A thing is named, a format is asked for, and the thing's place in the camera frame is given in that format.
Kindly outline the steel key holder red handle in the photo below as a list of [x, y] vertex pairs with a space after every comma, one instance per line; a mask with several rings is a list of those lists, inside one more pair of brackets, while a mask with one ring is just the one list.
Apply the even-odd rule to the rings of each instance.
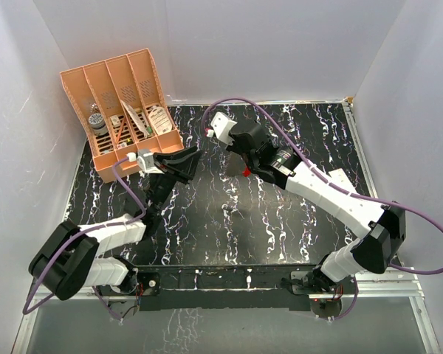
[[240, 155], [234, 152], [229, 152], [225, 167], [225, 174], [228, 177], [248, 177], [251, 174], [251, 171]]

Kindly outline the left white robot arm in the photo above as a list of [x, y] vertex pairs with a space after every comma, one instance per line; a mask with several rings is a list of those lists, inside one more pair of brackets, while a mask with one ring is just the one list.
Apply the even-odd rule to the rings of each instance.
[[128, 193], [124, 212], [102, 223], [79, 226], [61, 222], [31, 260], [28, 272], [37, 285], [45, 286], [60, 300], [68, 300], [80, 289], [109, 285], [122, 294], [137, 287], [134, 267], [108, 252], [127, 244], [138, 244], [156, 232], [162, 207], [175, 184], [193, 180], [202, 152], [189, 147], [175, 153], [138, 150], [112, 166], [117, 172], [125, 162], [134, 162], [149, 177], [142, 195], [137, 195], [120, 176], [117, 181]]

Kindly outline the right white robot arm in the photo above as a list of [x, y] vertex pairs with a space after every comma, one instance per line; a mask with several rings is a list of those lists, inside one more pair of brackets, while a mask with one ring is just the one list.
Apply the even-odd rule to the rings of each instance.
[[257, 123], [217, 120], [215, 135], [227, 150], [241, 157], [247, 169], [267, 183], [294, 193], [341, 221], [355, 240], [327, 254], [300, 280], [298, 287], [332, 292], [340, 282], [361, 271], [382, 274], [405, 239], [405, 213], [392, 206], [362, 201], [332, 188], [332, 178], [316, 176], [291, 147], [276, 147]]

